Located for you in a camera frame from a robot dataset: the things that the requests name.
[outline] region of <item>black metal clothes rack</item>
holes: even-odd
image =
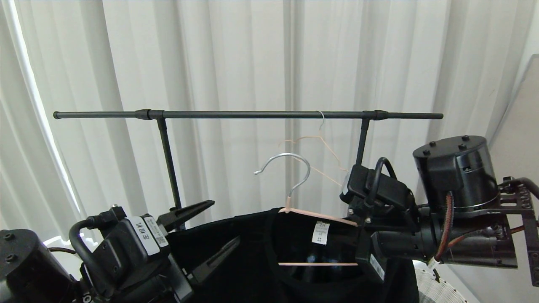
[[[202,111],[162,111],[155,109],[141,109],[134,112],[54,112],[55,119],[79,118],[137,118],[141,120],[156,120],[161,135],[161,144],[167,164],[172,196],[177,209],[182,208],[179,198],[178,182],[170,151],[166,119],[362,119],[360,141],[357,147],[356,164],[361,164],[367,131],[370,121],[385,119],[442,119],[441,113],[389,113],[386,111],[362,112],[202,112]]]

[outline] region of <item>pink clothes hanger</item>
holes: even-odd
[[[305,177],[303,178],[303,180],[301,180],[298,184],[294,185],[294,187],[292,187],[292,189],[288,192],[288,196],[286,197],[285,207],[280,209],[279,212],[285,212],[285,213],[295,212],[297,214],[302,214],[302,215],[311,216],[311,217],[315,217],[315,218],[341,222],[341,223],[344,223],[344,224],[348,224],[348,225],[352,225],[352,226],[357,227],[357,223],[355,223],[353,221],[349,221],[349,220],[346,220],[346,219],[341,219],[341,218],[337,218],[337,217],[333,217],[333,216],[323,215],[323,214],[319,214],[317,212],[306,211],[306,210],[301,210],[301,209],[291,208],[290,207],[290,203],[291,203],[291,199],[292,199],[292,193],[294,192],[294,189],[296,189],[298,186],[305,183],[305,181],[307,180],[307,178],[310,175],[310,164],[309,164],[309,161],[307,161],[307,159],[305,159],[304,157],[302,157],[302,156],[300,156],[298,154],[293,154],[293,153],[281,153],[281,154],[275,155],[275,156],[269,158],[266,161],[266,163],[262,166],[262,168],[260,170],[255,171],[254,174],[258,175],[259,173],[262,173],[264,171],[264,169],[266,168],[266,166],[271,161],[273,161],[274,159],[277,159],[279,157],[285,157],[285,156],[294,157],[294,158],[302,161],[303,163],[305,163],[305,165],[307,166],[307,173],[305,174]],[[304,263],[304,262],[294,263],[294,262],[280,262],[279,265],[286,265],[286,266],[355,266],[355,265],[357,265],[357,263]]]

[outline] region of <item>white curtain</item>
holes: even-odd
[[[154,121],[54,120],[54,111],[443,112],[442,121],[385,120],[369,130],[364,164],[372,167],[385,156],[400,180],[420,188],[411,156],[415,148],[452,135],[492,137],[509,103],[535,5],[528,0],[14,3],[17,16],[4,10],[6,22],[20,21],[36,90],[68,176],[53,169],[54,157],[39,159],[39,153],[50,154],[43,142],[32,140],[31,151],[18,146],[19,151],[4,152],[11,144],[4,120],[18,120],[2,116],[2,218],[10,228],[47,226],[42,237],[60,235],[80,217],[114,203],[130,215],[157,216],[173,206]],[[4,51],[13,35],[3,25],[0,31],[2,62],[13,60],[16,69],[14,55]],[[20,87],[19,95],[2,90],[9,117],[15,113],[6,108],[31,108],[24,80],[2,80],[2,86]],[[261,175],[252,174],[280,152],[303,155],[341,183],[346,172],[320,140],[279,145],[318,135],[321,122],[168,120],[182,204],[216,201],[191,224],[283,205],[305,172],[302,165],[279,159]],[[342,168],[355,162],[360,123],[326,120],[321,128]],[[28,127],[39,134],[38,124]],[[25,162],[26,170],[38,172],[33,179],[16,175],[24,159],[5,155],[20,150],[36,157]],[[65,179],[71,180],[80,214],[62,185]],[[39,195],[32,187],[56,194]],[[342,216],[340,190],[314,171],[293,203]]]

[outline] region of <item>black shirt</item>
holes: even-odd
[[[328,237],[328,245],[314,244],[313,226],[324,220],[278,211],[237,216],[169,235],[172,255],[187,272],[240,236],[239,246],[212,276],[193,285],[188,303],[419,301],[409,260],[390,259],[384,284],[367,281],[358,266],[279,266],[283,261],[305,262],[305,257],[318,258],[315,262],[353,262],[353,250],[338,240],[350,232],[350,226],[327,221],[334,237]]]

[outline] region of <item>screw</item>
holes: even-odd
[[[7,263],[14,262],[15,260],[17,260],[17,255],[16,254],[10,254],[9,256],[5,257],[5,261]]]

